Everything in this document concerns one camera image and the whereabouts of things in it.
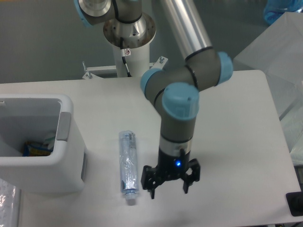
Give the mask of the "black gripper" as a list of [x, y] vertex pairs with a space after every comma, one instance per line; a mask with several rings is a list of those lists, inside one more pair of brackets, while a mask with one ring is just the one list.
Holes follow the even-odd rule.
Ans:
[[156, 167], [144, 166], [141, 184], [143, 190], [150, 193], [152, 199], [155, 197], [155, 189], [165, 181], [177, 179], [183, 180], [183, 191], [188, 193], [189, 187], [200, 180], [201, 166], [196, 158], [189, 161], [190, 152], [181, 152], [180, 156], [171, 156], [159, 149], [158, 163]]

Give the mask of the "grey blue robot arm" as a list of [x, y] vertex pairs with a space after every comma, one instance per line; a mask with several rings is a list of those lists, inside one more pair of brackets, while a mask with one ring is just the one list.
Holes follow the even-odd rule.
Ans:
[[144, 52], [155, 37], [153, 19], [140, 0], [76, 0], [85, 26], [103, 23], [107, 41], [116, 52], [120, 77], [141, 78], [145, 98], [161, 117], [158, 163], [144, 166], [142, 188], [154, 195], [166, 181], [183, 180], [183, 190], [200, 179], [200, 164], [190, 159], [191, 142], [199, 111], [199, 93], [228, 81], [233, 65], [225, 52], [216, 52], [196, 6], [191, 0], [162, 0], [164, 13], [176, 38], [183, 67], [172, 71], [150, 66]]

